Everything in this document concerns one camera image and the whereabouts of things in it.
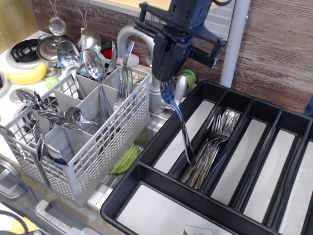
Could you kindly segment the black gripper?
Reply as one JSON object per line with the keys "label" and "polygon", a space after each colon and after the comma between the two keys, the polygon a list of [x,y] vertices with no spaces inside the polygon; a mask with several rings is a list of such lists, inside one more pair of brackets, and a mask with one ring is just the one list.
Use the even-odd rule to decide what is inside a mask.
{"label": "black gripper", "polygon": [[168,10],[140,3],[136,29],[153,37],[152,73],[169,81],[188,58],[213,68],[225,40],[209,31],[204,23],[212,4],[219,0],[173,0]]}

